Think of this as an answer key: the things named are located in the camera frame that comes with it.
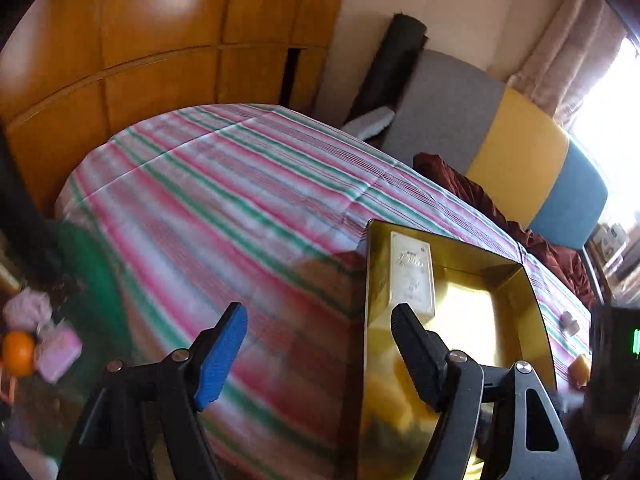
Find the silver bolt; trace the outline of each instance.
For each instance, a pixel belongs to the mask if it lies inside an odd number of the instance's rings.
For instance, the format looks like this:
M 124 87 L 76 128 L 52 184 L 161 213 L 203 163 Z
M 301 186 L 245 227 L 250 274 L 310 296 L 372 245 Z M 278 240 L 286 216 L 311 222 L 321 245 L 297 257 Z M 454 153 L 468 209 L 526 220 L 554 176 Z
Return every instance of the silver bolt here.
M 114 372 L 119 372 L 120 370 L 122 370 L 123 366 L 124 363 L 120 361 L 120 359 L 114 359 L 113 361 L 109 361 L 109 363 L 107 364 L 107 370 L 113 374 Z
M 449 361 L 453 361 L 455 363 L 466 363 L 468 357 L 462 350 L 452 350 L 449 352 Z
M 533 370 L 532 366 L 526 361 L 517 361 L 516 362 L 516 370 L 521 374 L 529 374 Z
M 186 348 L 178 348 L 171 354 L 171 359 L 177 363 L 182 363 L 189 358 L 189 351 Z

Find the orange ball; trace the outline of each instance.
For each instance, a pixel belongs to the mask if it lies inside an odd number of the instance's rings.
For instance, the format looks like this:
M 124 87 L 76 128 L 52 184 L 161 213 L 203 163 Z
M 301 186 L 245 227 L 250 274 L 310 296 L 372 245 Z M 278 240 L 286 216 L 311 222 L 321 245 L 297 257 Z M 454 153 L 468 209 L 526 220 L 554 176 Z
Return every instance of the orange ball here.
M 9 332 L 2 340 L 2 364 L 14 377 L 33 374 L 36 342 L 26 332 Z

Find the orange wooden wall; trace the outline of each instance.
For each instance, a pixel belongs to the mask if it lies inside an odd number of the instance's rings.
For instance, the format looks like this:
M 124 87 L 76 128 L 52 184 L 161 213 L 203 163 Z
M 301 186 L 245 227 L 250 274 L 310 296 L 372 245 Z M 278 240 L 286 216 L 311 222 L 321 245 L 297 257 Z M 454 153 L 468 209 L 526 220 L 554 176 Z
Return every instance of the orange wooden wall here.
M 46 213 L 93 148 L 142 119 L 215 102 L 308 112 L 341 0 L 37 0 L 0 52 L 0 117 Z

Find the maroon blanket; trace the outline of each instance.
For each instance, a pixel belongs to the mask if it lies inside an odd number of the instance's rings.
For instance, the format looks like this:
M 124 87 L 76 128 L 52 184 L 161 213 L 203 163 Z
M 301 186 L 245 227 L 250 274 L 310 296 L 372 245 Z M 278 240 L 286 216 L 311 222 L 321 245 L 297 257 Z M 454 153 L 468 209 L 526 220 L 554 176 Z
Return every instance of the maroon blanket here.
M 452 192 L 460 200 L 487 216 L 511 238 L 520 242 L 530 254 L 554 273 L 585 307 L 590 308 L 596 304 L 587 271 L 577 251 L 552 245 L 529 229 L 523 230 L 517 222 L 508 221 L 481 186 L 459 174 L 439 155 L 418 153 L 414 156 L 414 170 Z

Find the bright window light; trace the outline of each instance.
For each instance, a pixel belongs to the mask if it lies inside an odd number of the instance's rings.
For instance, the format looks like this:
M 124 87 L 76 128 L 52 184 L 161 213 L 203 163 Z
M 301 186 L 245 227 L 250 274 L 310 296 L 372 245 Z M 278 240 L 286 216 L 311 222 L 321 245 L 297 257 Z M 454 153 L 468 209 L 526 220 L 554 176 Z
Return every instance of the bright window light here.
M 629 231 L 640 211 L 640 57 L 629 40 L 585 98 L 571 133 L 609 189 L 603 220 Z

